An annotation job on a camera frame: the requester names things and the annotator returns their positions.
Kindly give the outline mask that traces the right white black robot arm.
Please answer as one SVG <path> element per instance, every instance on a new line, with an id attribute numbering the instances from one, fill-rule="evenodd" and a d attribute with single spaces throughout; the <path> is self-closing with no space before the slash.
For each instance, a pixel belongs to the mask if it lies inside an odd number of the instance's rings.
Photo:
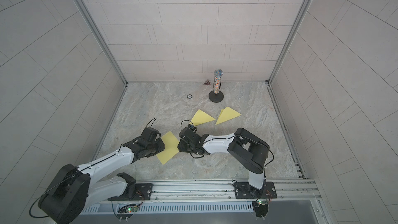
<path id="1" fill-rule="evenodd" d="M 249 172 L 250 189 L 262 190 L 265 182 L 266 160 L 271 153 L 270 146 L 247 131 L 238 128 L 228 135 L 214 136 L 197 134 L 197 127 L 188 125 L 179 133 L 180 152 L 203 158 L 214 153 L 229 153 Z"/>

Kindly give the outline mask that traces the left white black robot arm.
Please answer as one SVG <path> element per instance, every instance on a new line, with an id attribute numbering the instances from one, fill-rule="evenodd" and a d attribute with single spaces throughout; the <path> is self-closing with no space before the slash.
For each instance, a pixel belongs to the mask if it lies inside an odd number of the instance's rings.
<path id="1" fill-rule="evenodd" d="M 143 193 L 136 188 L 135 178 L 129 174 L 118 173 L 108 180 L 104 177 L 164 149 L 161 138 L 153 142 L 135 138 L 97 160 L 79 166 L 67 164 L 58 171 L 47 190 L 34 203 L 55 223 L 69 224 L 84 209 L 101 201 L 144 201 Z"/>

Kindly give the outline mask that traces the colourful tube on black stand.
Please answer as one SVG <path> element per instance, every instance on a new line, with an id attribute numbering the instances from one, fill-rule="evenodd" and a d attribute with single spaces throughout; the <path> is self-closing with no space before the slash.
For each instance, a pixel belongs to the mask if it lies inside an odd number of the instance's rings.
<path id="1" fill-rule="evenodd" d="M 214 103 L 219 103 L 224 99 L 224 94 L 220 91 L 222 76 L 223 76 L 222 69 L 218 68 L 214 71 L 213 90 L 208 95 L 210 101 Z"/>

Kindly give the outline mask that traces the left controller circuit board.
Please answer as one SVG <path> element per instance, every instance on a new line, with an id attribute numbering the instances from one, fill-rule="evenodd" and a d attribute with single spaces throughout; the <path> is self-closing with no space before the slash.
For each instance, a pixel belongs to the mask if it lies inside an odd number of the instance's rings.
<path id="1" fill-rule="evenodd" d="M 121 216 L 121 218 L 127 218 L 129 219 L 132 217 L 138 210 L 140 209 L 140 206 L 137 204 L 128 204 L 125 206 L 122 206 L 118 209 L 117 214 Z"/>

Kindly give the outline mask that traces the controller circuit board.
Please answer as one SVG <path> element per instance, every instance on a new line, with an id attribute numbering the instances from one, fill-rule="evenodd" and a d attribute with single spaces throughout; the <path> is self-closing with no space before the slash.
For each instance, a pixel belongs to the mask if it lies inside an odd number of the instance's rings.
<path id="1" fill-rule="evenodd" d="M 117 214 L 121 216 L 121 218 L 127 218 L 129 219 L 132 217 L 138 210 L 140 209 L 140 206 L 137 204 L 128 204 L 125 206 L 122 206 L 118 209 Z"/>
<path id="2" fill-rule="evenodd" d="M 265 218 L 269 211 L 269 205 L 262 201 L 252 201 L 252 207 L 256 218 Z"/>

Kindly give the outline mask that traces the right controller circuit board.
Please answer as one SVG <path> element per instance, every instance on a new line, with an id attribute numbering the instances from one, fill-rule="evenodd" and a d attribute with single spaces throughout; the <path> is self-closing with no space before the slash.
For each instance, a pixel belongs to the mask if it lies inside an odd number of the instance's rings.
<path id="1" fill-rule="evenodd" d="M 252 201 L 252 207 L 256 218 L 265 218 L 269 211 L 269 205 L 262 201 Z"/>

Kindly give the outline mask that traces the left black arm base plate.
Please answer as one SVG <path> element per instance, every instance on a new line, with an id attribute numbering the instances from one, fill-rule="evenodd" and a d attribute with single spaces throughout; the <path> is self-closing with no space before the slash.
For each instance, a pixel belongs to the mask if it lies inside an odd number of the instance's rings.
<path id="1" fill-rule="evenodd" d="M 153 184 L 135 184 L 127 185 L 125 191 L 112 198 L 108 198 L 108 201 L 146 201 L 150 200 L 152 194 Z"/>

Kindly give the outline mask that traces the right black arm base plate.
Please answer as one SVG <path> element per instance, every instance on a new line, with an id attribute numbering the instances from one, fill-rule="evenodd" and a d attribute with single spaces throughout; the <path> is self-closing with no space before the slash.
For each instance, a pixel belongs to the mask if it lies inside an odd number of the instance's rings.
<path id="1" fill-rule="evenodd" d="M 262 189 L 250 186 L 248 182 L 231 181 L 236 199 L 268 199 L 277 198 L 276 188 L 271 181 L 265 181 Z"/>

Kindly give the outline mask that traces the aluminium mounting rail frame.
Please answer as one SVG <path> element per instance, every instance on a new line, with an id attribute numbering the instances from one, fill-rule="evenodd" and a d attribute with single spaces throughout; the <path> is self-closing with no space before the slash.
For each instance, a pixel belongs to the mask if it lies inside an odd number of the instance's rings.
<path id="1" fill-rule="evenodd" d="M 320 200 L 321 194 L 314 180 L 311 179 L 269 179 L 274 183 L 277 198 L 268 199 L 236 199 L 232 180 L 155 180 L 142 181 L 137 184 L 153 184 L 150 200 L 146 201 L 114 201 L 143 203 L 168 202 L 211 202 L 211 201 L 288 201 L 288 200 Z"/>

